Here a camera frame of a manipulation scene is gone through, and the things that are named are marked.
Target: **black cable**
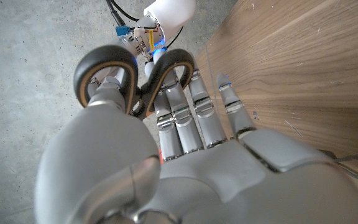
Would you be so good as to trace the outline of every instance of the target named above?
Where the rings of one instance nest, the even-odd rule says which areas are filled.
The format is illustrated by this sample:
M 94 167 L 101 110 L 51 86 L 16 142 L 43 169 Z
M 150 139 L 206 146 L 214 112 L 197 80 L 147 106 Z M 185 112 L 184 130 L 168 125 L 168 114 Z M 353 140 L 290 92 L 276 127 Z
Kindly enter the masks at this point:
M 157 28 L 157 26 L 155 26 L 155 27 L 131 27 L 131 29 L 135 29 L 135 28 L 155 29 L 155 28 Z
M 138 19 L 128 15 L 128 13 L 126 13 L 123 9 L 121 9 L 121 7 L 119 7 L 119 5 L 115 2 L 115 0 L 107 0 L 107 1 L 110 1 L 111 4 L 113 4 L 113 6 L 119 11 L 122 13 L 122 15 L 126 16 L 128 19 L 132 20 L 132 21 L 135 21 L 137 22 Z
M 351 155 L 351 156 L 345 156 L 343 158 L 338 158 L 335 156 L 335 154 L 331 151 L 325 151 L 325 150 L 320 150 L 321 152 L 325 153 L 327 156 L 329 156 L 330 158 L 332 158 L 334 160 L 334 162 L 336 162 L 339 166 L 341 166 L 341 168 L 345 171 L 345 173 L 355 179 L 358 179 L 358 172 L 351 169 L 350 167 L 344 165 L 341 162 L 346 162 L 346 161 L 351 161 L 351 160 L 358 160 L 358 155 Z
M 183 30 L 183 26 L 180 28 L 177 36 L 168 44 L 168 46 L 166 46 L 166 49 L 168 49 L 174 43 L 174 41 L 178 38 L 179 34 L 181 33 L 181 30 Z
M 106 0 L 107 5 L 110 8 L 111 15 L 113 16 L 114 20 L 116 21 L 118 26 L 125 26 L 124 20 L 122 20 L 121 16 L 119 16 L 118 12 L 112 6 L 112 2 L 110 0 Z

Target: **wood grain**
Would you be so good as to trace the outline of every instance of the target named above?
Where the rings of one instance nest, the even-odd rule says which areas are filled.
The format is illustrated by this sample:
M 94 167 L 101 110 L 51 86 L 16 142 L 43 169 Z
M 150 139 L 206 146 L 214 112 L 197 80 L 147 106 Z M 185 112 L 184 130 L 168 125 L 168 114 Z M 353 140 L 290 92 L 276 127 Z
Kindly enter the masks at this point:
M 229 75 L 259 128 L 358 154 L 358 0 L 239 0 L 197 62 L 210 95 Z

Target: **gray concrete floor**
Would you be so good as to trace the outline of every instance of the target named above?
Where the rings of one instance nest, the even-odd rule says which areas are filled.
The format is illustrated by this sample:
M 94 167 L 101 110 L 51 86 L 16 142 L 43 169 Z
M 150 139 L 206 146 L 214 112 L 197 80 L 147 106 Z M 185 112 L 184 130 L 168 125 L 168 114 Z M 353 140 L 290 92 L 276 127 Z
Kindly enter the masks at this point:
M 153 1 L 117 2 L 140 17 Z M 173 44 L 195 55 L 236 0 L 197 3 L 195 17 Z M 76 64 L 116 38 L 104 0 L 0 1 L 0 223 L 34 222 L 40 157 L 51 137 L 81 109 L 72 87 Z M 156 138 L 155 117 L 145 124 Z

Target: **white cylinder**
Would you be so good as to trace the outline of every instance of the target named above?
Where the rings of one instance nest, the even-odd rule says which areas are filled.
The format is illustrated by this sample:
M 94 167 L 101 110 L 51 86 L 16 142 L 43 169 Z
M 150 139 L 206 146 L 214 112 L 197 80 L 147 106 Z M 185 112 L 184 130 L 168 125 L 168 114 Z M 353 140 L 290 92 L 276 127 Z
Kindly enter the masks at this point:
M 166 42 L 193 17 L 195 11 L 195 0 L 156 0 L 143 13 L 157 19 Z
M 144 66 L 144 73 L 146 74 L 146 78 L 149 79 L 154 68 L 154 62 L 147 62 Z

